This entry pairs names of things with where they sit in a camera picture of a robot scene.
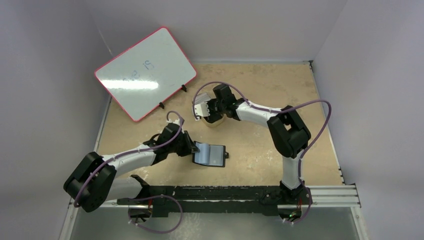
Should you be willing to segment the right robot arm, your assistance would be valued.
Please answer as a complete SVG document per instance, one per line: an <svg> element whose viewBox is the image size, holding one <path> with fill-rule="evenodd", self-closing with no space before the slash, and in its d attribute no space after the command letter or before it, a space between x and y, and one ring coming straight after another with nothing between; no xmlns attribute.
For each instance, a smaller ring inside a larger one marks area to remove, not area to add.
<svg viewBox="0 0 424 240"><path fill-rule="evenodd" d="M282 109L270 108L237 99L227 84L214 87L213 93L215 98L207 102L210 113L207 119L213 122L226 116L267 128L274 147L282 156L280 196L288 204L298 200L304 190L301 156L309 146L311 133L297 111L289 111L290 105Z"/></svg>

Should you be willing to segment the black leather card holder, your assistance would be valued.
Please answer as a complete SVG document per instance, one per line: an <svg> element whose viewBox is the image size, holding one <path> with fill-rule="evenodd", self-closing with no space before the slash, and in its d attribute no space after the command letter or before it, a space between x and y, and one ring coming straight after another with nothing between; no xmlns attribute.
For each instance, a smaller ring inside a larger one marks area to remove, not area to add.
<svg viewBox="0 0 424 240"><path fill-rule="evenodd" d="M225 145L194 142L198 151L192 155L192 162L206 167L224 168L226 160L230 157Z"/></svg>

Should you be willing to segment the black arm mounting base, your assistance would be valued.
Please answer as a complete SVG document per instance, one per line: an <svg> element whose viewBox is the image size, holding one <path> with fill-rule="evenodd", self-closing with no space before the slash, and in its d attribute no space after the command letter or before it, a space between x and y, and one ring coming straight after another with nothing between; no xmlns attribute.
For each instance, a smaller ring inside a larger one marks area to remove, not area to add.
<svg viewBox="0 0 424 240"><path fill-rule="evenodd" d="M261 214L296 222L313 203L312 194L303 183L303 191L295 198L281 195L279 185L259 186L178 186L149 185L135 178L142 189L136 197L122 198L119 205L147 206L153 217L170 213Z"/></svg>

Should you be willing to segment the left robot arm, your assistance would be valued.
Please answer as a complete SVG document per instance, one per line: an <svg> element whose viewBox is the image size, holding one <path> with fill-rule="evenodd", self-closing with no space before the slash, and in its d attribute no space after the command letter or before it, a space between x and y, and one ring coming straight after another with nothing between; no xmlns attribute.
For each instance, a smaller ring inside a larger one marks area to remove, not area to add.
<svg viewBox="0 0 424 240"><path fill-rule="evenodd" d="M199 151L188 131L178 123L168 123L161 133L133 149L110 155L87 153L67 178L63 189L74 200L76 208L90 213L110 200L117 177L158 164L170 154L185 157Z"/></svg>

